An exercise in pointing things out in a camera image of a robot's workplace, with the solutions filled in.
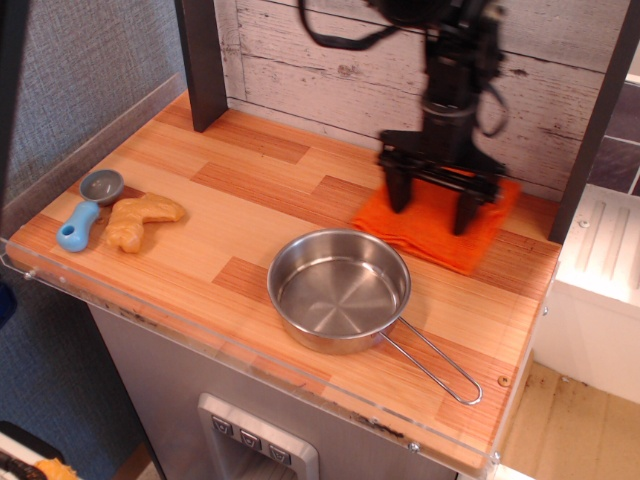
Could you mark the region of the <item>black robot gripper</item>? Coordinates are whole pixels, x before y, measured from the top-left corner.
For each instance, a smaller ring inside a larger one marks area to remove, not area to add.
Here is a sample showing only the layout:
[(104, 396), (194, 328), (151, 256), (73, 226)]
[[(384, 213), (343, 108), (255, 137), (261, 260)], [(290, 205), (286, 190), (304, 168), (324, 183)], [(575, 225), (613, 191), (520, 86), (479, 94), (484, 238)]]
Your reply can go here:
[(504, 164), (479, 150), (473, 141), (478, 101), (466, 107), (423, 104), (419, 131), (384, 130), (379, 164), (385, 172), (391, 209), (402, 212), (412, 198), (412, 182), (424, 180), (461, 193), (453, 234), (463, 235), (480, 203), (493, 203)]

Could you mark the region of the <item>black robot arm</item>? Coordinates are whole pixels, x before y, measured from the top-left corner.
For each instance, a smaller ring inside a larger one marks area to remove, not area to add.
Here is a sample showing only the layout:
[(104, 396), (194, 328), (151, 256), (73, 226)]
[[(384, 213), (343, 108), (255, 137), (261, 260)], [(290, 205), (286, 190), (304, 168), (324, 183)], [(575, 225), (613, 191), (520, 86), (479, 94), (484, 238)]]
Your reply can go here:
[(507, 169), (474, 143), (480, 97), (497, 92), (503, 54), (498, 46), (503, 11), (492, 1), (384, 1), (380, 12), (398, 27), (427, 32), (427, 87), (418, 131), (385, 130), (379, 164), (390, 206), (402, 212), (416, 179), (458, 192), (452, 232), (465, 233), (485, 203), (493, 203)]

